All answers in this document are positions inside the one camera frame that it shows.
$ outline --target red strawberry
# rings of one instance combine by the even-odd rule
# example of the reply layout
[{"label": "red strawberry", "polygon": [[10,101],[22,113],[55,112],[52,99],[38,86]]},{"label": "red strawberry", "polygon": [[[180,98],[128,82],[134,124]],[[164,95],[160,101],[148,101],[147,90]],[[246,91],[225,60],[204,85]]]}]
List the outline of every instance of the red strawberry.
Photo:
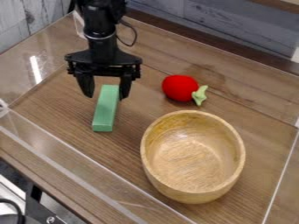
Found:
[{"label": "red strawberry", "polygon": [[199,90],[196,80],[187,75],[171,75],[163,80],[163,92],[172,100],[188,102],[192,100],[192,92]]}]

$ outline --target green foam block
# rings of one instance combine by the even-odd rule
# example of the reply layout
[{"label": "green foam block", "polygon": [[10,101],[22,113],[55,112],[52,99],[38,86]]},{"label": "green foam block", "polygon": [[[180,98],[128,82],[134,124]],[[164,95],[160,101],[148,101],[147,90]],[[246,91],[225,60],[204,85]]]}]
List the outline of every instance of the green foam block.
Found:
[{"label": "green foam block", "polygon": [[92,130],[112,131],[119,102],[119,86],[103,85],[94,115]]}]

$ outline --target wooden table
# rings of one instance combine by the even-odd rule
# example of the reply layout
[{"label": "wooden table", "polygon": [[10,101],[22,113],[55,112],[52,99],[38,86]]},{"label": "wooden table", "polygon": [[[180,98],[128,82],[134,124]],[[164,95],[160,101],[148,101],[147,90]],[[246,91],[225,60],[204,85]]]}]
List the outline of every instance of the wooden table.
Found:
[{"label": "wooden table", "polygon": [[[135,82],[130,98],[119,103],[112,133],[92,132],[98,97],[83,96],[66,72],[63,55],[87,47],[76,35],[72,15],[0,56],[0,97],[11,108],[0,120],[0,157],[92,223],[188,223],[188,219],[196,223],[295,223],[295,165],[287,167],[283,178],[287,191],[278,191],[271,209],[269,206],[293,146],[299,150],[298,77],[127,20],[138,29],[139,40],[135,47],[122,48],[144,59],[143,78]],[[119,27],[119,36],[128,41],[130,30]],[[160,85],[168,74],[188,74],[210,85],[200,108],[192,102],[166,99]],[[36,85],[40,77],[44,81]],[[95,96],[108,83],[118,80],[96,78]],[[223,198],[198,206],[176,203],[155,190],[139,155],[147,126],[180,109],[207,111],[226,119],[247,147],[246,168],[235,187]]]}]

